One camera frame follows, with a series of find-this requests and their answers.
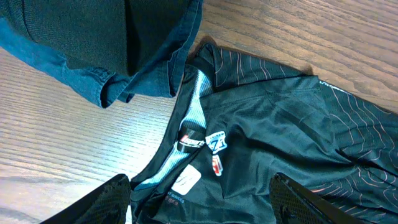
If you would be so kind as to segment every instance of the clothing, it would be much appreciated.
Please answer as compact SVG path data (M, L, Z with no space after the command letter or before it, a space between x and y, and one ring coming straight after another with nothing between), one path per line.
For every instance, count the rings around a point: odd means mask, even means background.
M206 144L175 157L185 127ZM274 223L276 172L358 219L395 223L397 127L396 114L317 76L207 44L131 180L133 223Z
M24 1L24 11L20 1L2 1L0 46L102 108L134 94L175 96L202 0L74 2ZM36 14L41 6L46 13Z

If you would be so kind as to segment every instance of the brand logo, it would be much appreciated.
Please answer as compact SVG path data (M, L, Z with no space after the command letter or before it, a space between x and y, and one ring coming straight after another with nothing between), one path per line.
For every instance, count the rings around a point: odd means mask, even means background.
M198 141L198 140L194 140L194 139L190 139L188 137L188 135L184 135L182 136L181 140L180 140L180 144L184 145L184 146L188 146L188 147L197 147L200 148L202 147L205 142L204 141Z
M213 160L211 161L214 173L217 177L220 177L223 173L223 165L221 164L220 157L218 155L213 155Z
M210 136L207 136L206 144L213 151L213 154L216 154L217 152L226 149L228 145L225 143L225 132L219 131Z

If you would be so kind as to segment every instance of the wooden table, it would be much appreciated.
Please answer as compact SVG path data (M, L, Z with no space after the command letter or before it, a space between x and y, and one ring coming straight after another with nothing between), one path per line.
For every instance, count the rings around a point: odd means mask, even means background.
M393 0L205 0L196 44L208 35L398 112ZM136 175L174 102L136 96L101 110L0 49L0 223L37 223L118 173Z

